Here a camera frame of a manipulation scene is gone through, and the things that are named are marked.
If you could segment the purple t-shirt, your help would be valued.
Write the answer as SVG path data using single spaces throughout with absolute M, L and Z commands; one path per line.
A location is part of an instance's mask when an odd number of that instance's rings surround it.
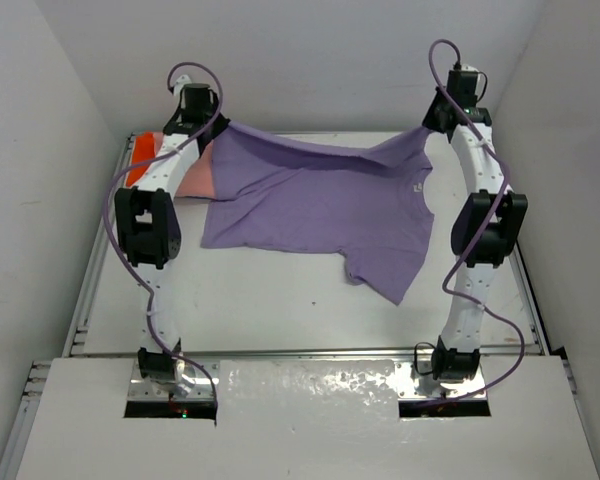
M 369 147 L 318 145 L 232 123 L 211 143 L 212 201 L 201 244 L 345 259 L 347 280 L 402 302 L 434 215 L 424 184 L 430 130 Z

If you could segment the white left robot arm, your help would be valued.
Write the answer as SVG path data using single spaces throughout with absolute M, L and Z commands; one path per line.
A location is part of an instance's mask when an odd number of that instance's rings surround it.
M 163 129 L 156 157 L 128 167 L 127 175 L 139 170 L 140 177 L 113 196 L 117 247 L 137 284 L 148 292 L 137 354 L 140 374 L 162 384 L 177 383 L 184 364 L 181 337 L 165 301 L 168 267 L 182 246 L 174 199 L 204 148 L 228 124 L 211 86 L 183 75 L 171 91 L 177 108 Z

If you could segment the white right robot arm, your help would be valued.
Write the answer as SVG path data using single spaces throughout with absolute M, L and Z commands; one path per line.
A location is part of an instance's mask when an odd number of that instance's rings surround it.
M 512 191 L 494 158 L 492 120 L 476 94 L 482 75 L 456 63 L 423 120 L 424 127 L 447 136 L 468 192 L 451 230 L 456 264 L 443 281 L 451 308 L 431 357 L 431 375 L 439 381 L 469 380 L 478 372 L 491 283 L 512 253 L 528 209 L 527 197 Z

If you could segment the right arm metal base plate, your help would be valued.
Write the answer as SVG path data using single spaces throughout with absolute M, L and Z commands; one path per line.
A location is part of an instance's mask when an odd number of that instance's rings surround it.
M 395 363 L 393 389 L 403 402 L 483 400 L 486 397 L 485 386 L 481 369 L 478 369 L 473 379 L 443 381 L 434 380 L 431 375 L 417 373 L 411 361 Z

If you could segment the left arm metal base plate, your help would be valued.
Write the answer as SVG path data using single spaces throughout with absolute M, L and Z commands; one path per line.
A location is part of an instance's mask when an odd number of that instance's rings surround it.
M 134 363 L 127 391 L 127 400 L 135 402 L 211 401 L 212 385 L 219 383 L 219 365 L 213 364 L 211 378 L 197 367 L 178 362 L 174 380 L 151 380 L 143 377 L 138 362 Z

